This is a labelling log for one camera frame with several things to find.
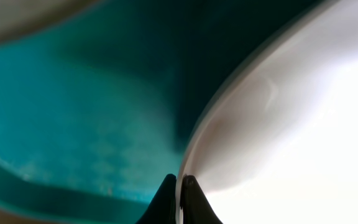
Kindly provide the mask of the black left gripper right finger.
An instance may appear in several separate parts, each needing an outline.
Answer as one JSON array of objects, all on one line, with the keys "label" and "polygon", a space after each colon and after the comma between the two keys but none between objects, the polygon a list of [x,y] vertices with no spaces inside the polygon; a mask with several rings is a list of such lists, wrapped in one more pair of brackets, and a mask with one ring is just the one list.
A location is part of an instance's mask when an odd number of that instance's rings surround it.
[{"label": "black left gripper right finger", "polygon": [[186,175],[182,179],[180,208],[183,224],[222,224],[193,175]]}]

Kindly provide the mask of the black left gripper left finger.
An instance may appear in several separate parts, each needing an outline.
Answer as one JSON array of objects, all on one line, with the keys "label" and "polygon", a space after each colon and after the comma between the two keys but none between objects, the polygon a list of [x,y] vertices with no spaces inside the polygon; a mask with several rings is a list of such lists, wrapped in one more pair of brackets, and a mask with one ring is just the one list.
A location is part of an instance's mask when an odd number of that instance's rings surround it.
[{"label": "black left gripper left finger", "polygon": [[173,174],[164,178],[147,210],[136,224],[176,224],[176,181],[177,178]]}]

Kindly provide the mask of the pink round plate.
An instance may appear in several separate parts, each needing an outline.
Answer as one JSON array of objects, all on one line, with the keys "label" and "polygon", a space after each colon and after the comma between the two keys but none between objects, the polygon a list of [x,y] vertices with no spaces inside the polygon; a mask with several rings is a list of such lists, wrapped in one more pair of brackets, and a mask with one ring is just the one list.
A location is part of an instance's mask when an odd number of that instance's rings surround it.
[{"label": "pink round plate", "polygon": [[322,2],[245,60],[179,175],[224,223],[358,223],[358,0]]}]

